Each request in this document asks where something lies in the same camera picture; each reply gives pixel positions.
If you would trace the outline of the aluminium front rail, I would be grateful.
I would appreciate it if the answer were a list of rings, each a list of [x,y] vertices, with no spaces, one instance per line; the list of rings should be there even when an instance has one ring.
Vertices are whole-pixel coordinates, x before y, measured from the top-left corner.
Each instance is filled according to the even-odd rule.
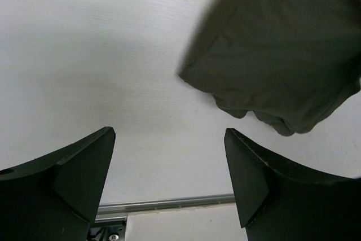
[[[102,204],[98,208],[98,216],[115,213],[131,213],[156,211],[161,209],[200,207],[217,204],[232,204],[234,202],[234,194],[220,194],[166,200],[134,201],[119,204]]]

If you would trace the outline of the olive green shorts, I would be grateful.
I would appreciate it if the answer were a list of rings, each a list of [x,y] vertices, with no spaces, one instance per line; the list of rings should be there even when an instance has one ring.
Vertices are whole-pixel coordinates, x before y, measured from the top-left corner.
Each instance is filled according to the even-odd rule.
[[[360,91],[360,0],[215,0],[178,75],[235,118],[308,133]]]

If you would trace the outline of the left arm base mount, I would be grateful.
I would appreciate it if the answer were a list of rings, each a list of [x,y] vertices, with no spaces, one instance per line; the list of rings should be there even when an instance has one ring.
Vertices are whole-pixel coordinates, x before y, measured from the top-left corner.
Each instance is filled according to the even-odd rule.
[[[100,218],[89,228],[88,241],[124,241],[127,217]]]

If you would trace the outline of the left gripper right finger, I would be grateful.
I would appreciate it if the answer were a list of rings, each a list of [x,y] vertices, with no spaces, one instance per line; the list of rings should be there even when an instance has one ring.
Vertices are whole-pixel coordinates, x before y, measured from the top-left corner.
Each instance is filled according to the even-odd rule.
[[[249,240],[359,240],[360,179],[324,173],[235,129],[224,136],[240,226]]]

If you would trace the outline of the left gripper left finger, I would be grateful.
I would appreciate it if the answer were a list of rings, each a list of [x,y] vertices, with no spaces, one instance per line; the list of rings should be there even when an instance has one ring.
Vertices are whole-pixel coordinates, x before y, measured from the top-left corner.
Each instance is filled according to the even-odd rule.
[[[108,174],[116,133],[79,141],[1,171],[1,240],[86,240]]]

